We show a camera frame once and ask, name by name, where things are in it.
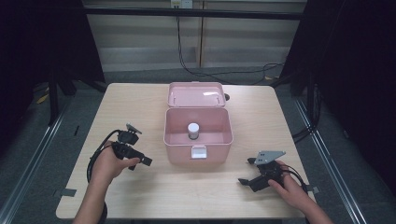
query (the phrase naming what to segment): black horizontal bar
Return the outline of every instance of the black horizontal bar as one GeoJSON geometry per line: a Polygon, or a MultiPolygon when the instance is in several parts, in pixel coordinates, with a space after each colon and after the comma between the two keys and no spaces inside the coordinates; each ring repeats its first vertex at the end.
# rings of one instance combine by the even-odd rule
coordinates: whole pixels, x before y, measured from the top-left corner
{"type": "Polygon", "coordinates": [[[299,21],[303,13],[233,11],[212,9],[176,9],[176,8],[139,8],[139,7],[26,7],[36,12],[46,13],[83,13],[93,15],[129,15],[129,16],[172,16],[172,17],[208,17],[240,18],[299,21]]]}

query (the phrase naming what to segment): wooden table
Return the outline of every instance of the wooden table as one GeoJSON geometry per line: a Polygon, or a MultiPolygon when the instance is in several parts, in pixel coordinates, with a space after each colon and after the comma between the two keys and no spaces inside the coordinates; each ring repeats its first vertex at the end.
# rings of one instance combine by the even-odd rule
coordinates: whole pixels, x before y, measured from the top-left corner
{"type": "Polygon", "coordinates": [[[74,197],[63,196],[59,218],[73,218],[87,188],[90,156],[113,130],[126,130],[131,122],[143,134],[136,150],[153,159],[113,180],[107,195],[108,218],[288,218],[304,215],[288,206],[271,189],[253,192],[238,178],[252,179],[258,169],[247,163],[259,150],[282,150],[280,159],[294,167],[306,184],[305,171],[292,141],[274,89],[263,86],[223,86],[231,96],[225,108],[233,126],[233,143],[227,161],[218,165],[174,165],[167,159],[163,141],[168,108],[166,84],[111,84],[80,152],[67,184],[74,197]]]}

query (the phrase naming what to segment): electrical outlet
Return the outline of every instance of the electrical outlet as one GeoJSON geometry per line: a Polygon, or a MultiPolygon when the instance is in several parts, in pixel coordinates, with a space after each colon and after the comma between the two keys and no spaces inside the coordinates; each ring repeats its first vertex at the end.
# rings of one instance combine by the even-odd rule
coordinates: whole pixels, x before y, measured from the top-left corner
{"type": "Polygon", "coordinates": [[[171,0],[171,8],[181,8],[180,0],[171,0]]]}
{"type": "Polygon", "coordinates": [[[182,8],[192,8],[192,0],[182,0],[181,7],[182,8]]]}

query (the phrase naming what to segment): person's right hand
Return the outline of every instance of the person's right hand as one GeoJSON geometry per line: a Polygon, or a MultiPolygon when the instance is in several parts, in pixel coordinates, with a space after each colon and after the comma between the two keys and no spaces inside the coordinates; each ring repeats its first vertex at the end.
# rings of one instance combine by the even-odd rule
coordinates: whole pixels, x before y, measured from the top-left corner
{"type": "MultiPolygon", "coordinates": [[[[276,162],[281,165],[283,170],[289,170],[287,166],[282,166],[285,165],[283,161],[276,162]]],[[[303,191],[301,186],[291,177],[290,173],[283,173],[283,184],[285,188],[279,185],[275,180],[271,179],[268,181],[268,184],[276,190],[286,203],[299,210],[304,210],[306,206],[314,203],[314,201],[303,191]]]]}

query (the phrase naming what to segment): person's left hand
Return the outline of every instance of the person's left hand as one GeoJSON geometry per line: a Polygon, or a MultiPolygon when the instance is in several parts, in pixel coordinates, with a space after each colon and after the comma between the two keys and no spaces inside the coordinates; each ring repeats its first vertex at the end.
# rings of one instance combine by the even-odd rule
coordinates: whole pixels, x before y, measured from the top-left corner
{"type": "Polygon", "coordinates": [[[109,185],[113,178],[117,177],[123,169],[137,165],[139,162],[139,158],[120,160],[114,154],[111,146],[106,147],[93,165],[91,181],[99,181],[101,184],[109,185]]]}

